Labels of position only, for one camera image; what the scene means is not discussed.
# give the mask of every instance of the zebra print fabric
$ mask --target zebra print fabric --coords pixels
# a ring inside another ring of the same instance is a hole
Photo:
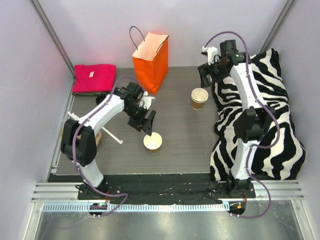
[[[279,142],[271,149],[258,148],[255,152],[252,173],[267,174],[275,180],[295,179],[305,161],[303,144],[295,137],[295,125],[289,108],[289,98],[281,78],[279,54],[274,49],[251,57],[253,75],[269,106],[275,108],[280,126]],[[237,138],[233,124],[242,113],[242,103],[236,84],[231,77],[212,84],[212,95],[220,120],[214,124],[219,136],[210,157],[212,181],[225,181],[233,166],[237,152]],[[277,129],[272,122],[260,145],[268,146],[276,139]]]

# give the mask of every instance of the white stand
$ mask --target white stand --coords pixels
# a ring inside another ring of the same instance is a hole
[[[73,120],[79,120],[79,117],[77,115],[75,115],[73,112],[71,113],[70,111],[68,111],[68,115]],[[114,140],[116,140],[119,144],[123,144],[124,143],[124,141],[119,140],[119,138],[117,138],[115,135],[113,135],[111,132],[109,132],[104,126],[102,127],[102,130],[105,131],[107,134],[109,134],[110,137],[112,137]]]

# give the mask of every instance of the paper bag handle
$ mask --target paper bag handle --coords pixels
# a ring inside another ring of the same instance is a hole
[[[135,48],[138,50],[137,45],[135,44],[134,40],[133,40],[132,37],[131,37],[131,29],[133,29],[133,28],[136,28],[136,29],[139,31],[139,33],[140,33],[141,36],[143,37],[143,41],[144,41],[144,42],[145,42],[146,40],[145,40],[145,37],[143,36],[143,34],[141,33],[141,31],[139,30],[139,28],[137,28],[136,26],[131,26],[131,27],[130,27],[129,36],[130,36],[130,38],[131,38],[131,41],[132,41],[133,45],[134,45]]]
[[[158,49],[156,50],[156,54],[158,54],[160,47],[165,43],[165,41],[168,39],[170,35],[168,35],[165,40],[160,44],[160,46],[158,47]]]

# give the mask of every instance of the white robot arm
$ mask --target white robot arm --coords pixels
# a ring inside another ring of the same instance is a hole
[[[211,80],[215,83],[231,76],[239,91],[243,112],[233,125],[235,136],[238,138],[238,146],[233,166],[226,181],[225,189],[231,194],[243,193],[249,189],[251,184],[251,178],[248,175],[246,168],[251,170],[255,151],[257,149],[256,146],[252,145],[259,145],[272,122],[271,117],[257,102],[251,86],[253,87],[257,99],[272,113],[274,113],[274,109],[267,106],[266,101],[261,96],[253,75],[250,60],[248,66],[250,78],[248,78],[246,71],[246,55],[237,50],[236,41],[226,40],[220,43],[220,52],[221,56],[218,55],[217,48],[203,47],[202,54],[207,56],[208,60],[207,63],[198,67],[198,71],[202,88],[211,86],[207,75],[209,75]],[[252,148],[252,151],[247,161],[250,148]]]
[[[136,83],[131,82],[126,88],[116,88],[114,95],[107,102],[109,96],[105,95],[96,108],[79,118],[78,121],[69,119],[65,122],[60,147],[61,152],[70,160],[73,160],[73,136],[76,129],[84,123],[79,132],[81,138],[76,140],[76,164],[85,179],[101,192],[105,192],[107,185],[103,181],[104,176],[99,171],[95,160],[97,133],[110,119],[124,111],[130,117],[128,122],[130,126],[139,132],[143,130],[146,134],[151,135],[153,120],[156,115],[156,111],[152,110],[148,118],[145,118],[156,98],[148,96],[148,92],[143,92],[142,88]]]

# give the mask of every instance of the brown paper cup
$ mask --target brown paper cup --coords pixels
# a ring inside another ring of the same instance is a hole
[[[203,88],[195,88],[191,93],[191,105],[193,109],[200,110],[208,100],[209,94]]]
[[[159,133],[153,132],[151,136],[146,135],[143,138],[143,144],[150,153],[156,153],[162,145],[162,137]]]

